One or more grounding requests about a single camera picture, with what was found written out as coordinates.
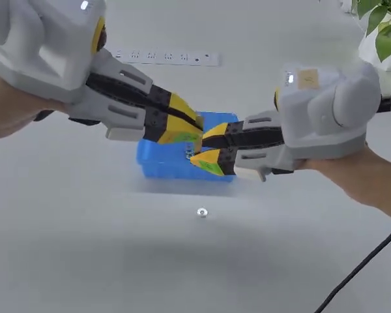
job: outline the blue plastic box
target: blue plastic box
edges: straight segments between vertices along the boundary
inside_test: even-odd
[[[205,131],[228,122],[238,121],[233,113],[200,112],[204,117]],[[216,176],[190,163],[186,158],[189,143],[172,143],[158,145],[148,140],[141,140],[138,144],[136,156],[141,165],[143,174],[148,178],[159,179],[203,179],[206,181],[231,182],[233,176]]]

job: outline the white tabletop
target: white tabletop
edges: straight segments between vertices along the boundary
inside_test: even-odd
[[[219,68],[139,68],[197,110],[241,118],[271,109],[284,62],[348,68],[363,35],[337,0],[108,5],[114,47],[222,53]],[[136,144],[104,133],[54,114],[0,140],[0,313],[310,313],[391,232],[316,173],[148,181]],[[368,140],[391,159],[391,113]],[[391,245],[326,312],[391,312]]]

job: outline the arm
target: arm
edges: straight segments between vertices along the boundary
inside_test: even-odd
[[[309,160],[304,168],[319,171],[352,199],[391,216],[391,162],[369,147],[338,160]]]
[[[64,105],[11,87],[0,78],[0,138],[28,125],[42,110],[64,111]]]

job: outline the power cord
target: power cord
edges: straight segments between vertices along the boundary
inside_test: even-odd
[[[391,95],[382,95],[377,113],[391,112]]]
[[[347,275],[343,281],[333,289],[330,295],[324,300],[321,306],[315,311],[315,313],[321,313],[323,310],[332,302],[333,298],[345,287],[378,253],[380,253],[386,246],[391,243],[391,234],[379,245],[375,248],[369,255],[364,258],[360,264],[355,267],[355,269]]]
[[[381,102],[379,104],[379,109],[377,113],[383,112],[391,112],[391,95],[382,95]],[[375,248],[360,264],[355,267],[355,269],[346,276],[343,281],[338,284],[333,291],[328,295],[326,300],[323,301],[321,306],[315,311],[315,313],[321,313],[325,310],[325,308],[332,302],[335,296],[341,291],[361,270],[374,258],[378,253],[380,253],[386,246],[391,243],[391,234],[379,245]]]

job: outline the power strip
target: power strip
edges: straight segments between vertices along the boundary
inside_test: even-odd
[[[199,67],[220,66],[219,53],[211,52],[129,49],[116,50],[113,55],[123,63],[189,65]]]

